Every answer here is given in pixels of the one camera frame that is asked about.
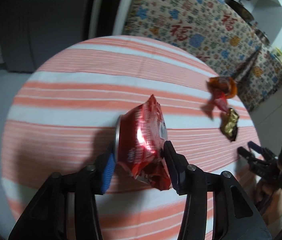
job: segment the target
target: gray cabinet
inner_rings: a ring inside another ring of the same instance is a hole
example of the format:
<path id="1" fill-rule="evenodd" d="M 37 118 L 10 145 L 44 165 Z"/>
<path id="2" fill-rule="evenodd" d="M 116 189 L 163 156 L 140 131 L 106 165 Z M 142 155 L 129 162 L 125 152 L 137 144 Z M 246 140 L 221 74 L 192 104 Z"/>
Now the gray cabinet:
<path id="1" fill-rule="evenodd" d="M 93 0 L 0 0 L 0 43 L 9 71 L 33 72 L 88 39 Z"/>

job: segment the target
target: blue gripper pad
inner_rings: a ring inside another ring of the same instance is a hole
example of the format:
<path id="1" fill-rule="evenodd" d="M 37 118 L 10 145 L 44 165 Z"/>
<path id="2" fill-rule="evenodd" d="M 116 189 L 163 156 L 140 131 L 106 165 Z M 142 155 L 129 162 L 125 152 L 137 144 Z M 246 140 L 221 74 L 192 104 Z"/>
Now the blue gripper pad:
<path id="1" fill-rule="evenodd" d="M 108 158 L 108 163 L 105 166 L 104 172 L 102 173 L 101 191 L 103 194 L 105 194 L 105 192 L 110 187 L 110 182 L 114 173 L 114 168 L 115 168 L 114 154 L 111 153 L 110 157 Z"/>

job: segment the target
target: candy wrapper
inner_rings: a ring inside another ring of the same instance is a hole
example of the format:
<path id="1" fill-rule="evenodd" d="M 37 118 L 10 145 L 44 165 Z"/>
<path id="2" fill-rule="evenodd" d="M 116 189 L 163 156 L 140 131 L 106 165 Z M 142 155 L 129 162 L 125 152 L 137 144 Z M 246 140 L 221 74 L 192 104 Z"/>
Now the candy wrapper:
<path id="1" fill-rule="evenodd" d="M 167 140 L 160 104 L 154 95 L 120 117 L 116 131 L 116 157 L 133 178 L 159 190 L 171 187 L 171 180 L 161 158 Z"/>
<path id="2" fill-rule="evenodd" d="M 220 89 L 214 89 L 213 91 L 213 103 L 221 111 L 228 113 L 228 101 L 226 100 L 225 94 Z"/>
<path id="3" fill-rule="evenodd" d="M 235 97 L 238 93 L 237 85 L 231 77 L 209 78 L 208 86 L 221 90 L 227 99 Z"/>
<path id="4" fill-rule="evenodd" d="M 221 132 L 230 140 L 235 141 L 238 134 L 239 115 L 233 108 L 229 108 L 228 114 L 222 115 Z"/>

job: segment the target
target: human hand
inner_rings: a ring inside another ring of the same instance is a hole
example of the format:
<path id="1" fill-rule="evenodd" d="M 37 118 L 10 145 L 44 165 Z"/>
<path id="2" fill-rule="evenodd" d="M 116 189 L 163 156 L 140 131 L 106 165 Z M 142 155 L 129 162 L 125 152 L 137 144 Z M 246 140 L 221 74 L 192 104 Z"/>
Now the human hand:
<path id="1" fill-rule="evenodd" d="M 262 218 L 264 222 L 269 225 L 282 216 L 282 189 L 275 191 L 275 188 L 267 184 L 264 180 L 260 180 L 257 184 L 255 192 L 255 203 L 260 202 L 266 195 L 272 195 L 270 206 L 266 209 Z"/>

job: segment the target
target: floral fabric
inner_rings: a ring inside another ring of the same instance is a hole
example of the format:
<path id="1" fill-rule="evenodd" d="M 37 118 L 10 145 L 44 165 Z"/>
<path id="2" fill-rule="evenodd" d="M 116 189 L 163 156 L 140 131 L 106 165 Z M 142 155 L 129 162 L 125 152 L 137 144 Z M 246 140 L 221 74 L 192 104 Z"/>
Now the floral fabric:
<path id="1" fill-rule="evenodd" d="M 124 34 L 167 42 L 234 77 L 249 111 L 282 83 L 282 65 L 222 0 L 134 0 Z"/>

